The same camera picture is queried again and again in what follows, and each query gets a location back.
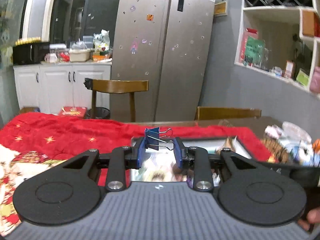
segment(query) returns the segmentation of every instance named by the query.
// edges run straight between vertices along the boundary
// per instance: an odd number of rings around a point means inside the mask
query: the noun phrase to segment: binder clip
[[[171,135],[170,136],[168,136],[168,135],[160,136],[160,134],[164,134],[164,133],[167,133],[169,131],[171,131]],[[156,128],[152,128],[152,129],[146,128],[145,131],[144,131],[145,138],[146,138],[146,149],[151,148],[151,149],[154,149],[154,150],[158,151],[159,147],[165,147],[169,151],[174,150],[175,145],[174,145],[174,141],[173,140],[164,141],[164,140],[160,139],[160,138],[164,138],[164,137],[170,138],[172,136],[172,133],[173,132],[172,132],[171,128],[169,128],[167,131],[163,131],[163,132],[160,132],[160,127],[156,127]],[[171,149],[171,148],[167,147],[166,145],[159,145],[159,142],[162,142],[162,143],[171,142],[173,147]]]

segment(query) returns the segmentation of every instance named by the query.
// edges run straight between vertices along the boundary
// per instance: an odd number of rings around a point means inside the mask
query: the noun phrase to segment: metal bolt
[[[198,189],[209,189],[209,188],[211,188],[211,183],[208,181],[201,180],[201,181],[197,182],[196,187]]]
[[[115,181],[109,182],[108,187],[111,189],[121,189],[123,187],[123,183],[115,180]]]

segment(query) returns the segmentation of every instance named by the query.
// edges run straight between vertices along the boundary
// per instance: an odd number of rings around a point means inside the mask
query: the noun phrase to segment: orange sticker
[[[147,15],[147,21],[153,21],[153,14]]]

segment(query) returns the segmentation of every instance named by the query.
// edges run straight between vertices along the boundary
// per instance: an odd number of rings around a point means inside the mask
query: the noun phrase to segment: black microwave
[[[40,64],[45,55],[50,53],[50,42],[35,42],[14,46],[12,48],[13,64]]]

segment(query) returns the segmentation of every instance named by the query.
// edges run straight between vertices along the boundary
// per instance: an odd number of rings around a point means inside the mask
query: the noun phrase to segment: wooden chair
[[[84,85],[92,90],[91,119],[95,118],[97,92],[108,94],[127,94],[130,97],[131,122],[136,121],[136,109],[134,103],[134,93],[149,90],[149,81],[120,81],[120,80],[97,80],[84,79]]]
[[[249,117],[261,117],[261,110],[253,108],[243,109],[198,106],[195,119],[200,121]]]

